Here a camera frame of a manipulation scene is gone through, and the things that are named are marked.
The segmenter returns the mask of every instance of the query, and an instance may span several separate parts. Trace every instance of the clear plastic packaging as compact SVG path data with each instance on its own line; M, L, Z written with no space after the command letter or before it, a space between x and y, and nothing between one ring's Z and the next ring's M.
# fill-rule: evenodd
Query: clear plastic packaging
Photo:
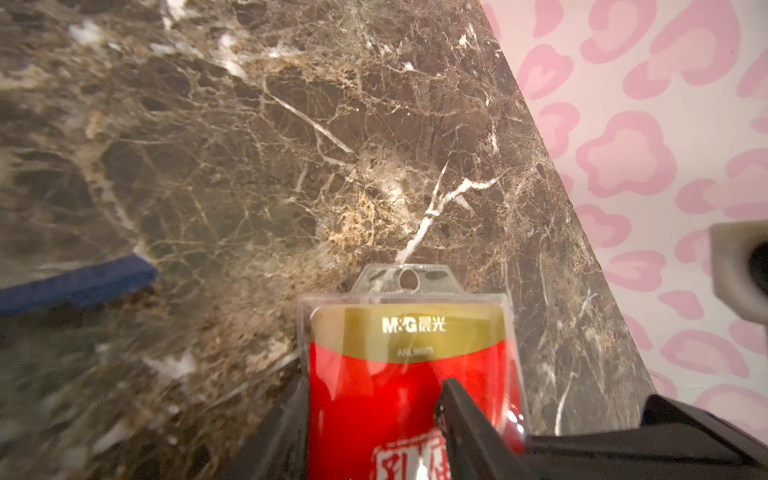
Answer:
M516 451L525 438L513 312L440 265L368 265L350 293L299 298L310 479L450 478L435 427L458 379Z

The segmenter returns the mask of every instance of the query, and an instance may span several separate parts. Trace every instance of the gold label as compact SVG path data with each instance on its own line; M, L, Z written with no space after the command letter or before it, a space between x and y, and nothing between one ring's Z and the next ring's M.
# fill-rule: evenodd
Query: gold label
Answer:
M328 305L312 316L314 343L373 362L447 359L504 338L502 308L486 303Z

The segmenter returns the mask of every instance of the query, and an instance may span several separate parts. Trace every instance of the dark marble patch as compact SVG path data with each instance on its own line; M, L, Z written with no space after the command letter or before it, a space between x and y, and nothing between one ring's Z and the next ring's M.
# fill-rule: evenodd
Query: dark marble patch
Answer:
M509 293L531 430L637 424L650 378L478 5L56 5L0 26L22 39L0 47L21 82L0 92L0 278L135 248L161 279L3 324L0 360L28 365L0 385L3 468L67 473L85 449L84 478L209 478L295 373L265 375L295 348L296 295L394 261L443 168L437 200L492 184L409 261ZM86 15L104 42L73 41Z

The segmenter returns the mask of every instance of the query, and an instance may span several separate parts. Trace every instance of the marble surface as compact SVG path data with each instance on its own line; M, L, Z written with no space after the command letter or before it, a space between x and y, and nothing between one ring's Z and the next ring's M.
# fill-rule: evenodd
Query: marble surface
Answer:
M0 35L0 285L161 273L3 320L0 474L209 478L296 371L296 295L396 260L509 293L534 433L638 423L650 378L479 5L16 1Z

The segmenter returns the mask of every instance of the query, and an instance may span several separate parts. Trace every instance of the plastic package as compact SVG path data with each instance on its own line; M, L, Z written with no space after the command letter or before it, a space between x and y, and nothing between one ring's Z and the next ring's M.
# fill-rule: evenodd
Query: plastic package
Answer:
M525 399L505 294L464 293L446 266L368 265L350 293L300 297L298 319L311 480L450 478L434 421L448 377L522 451Z

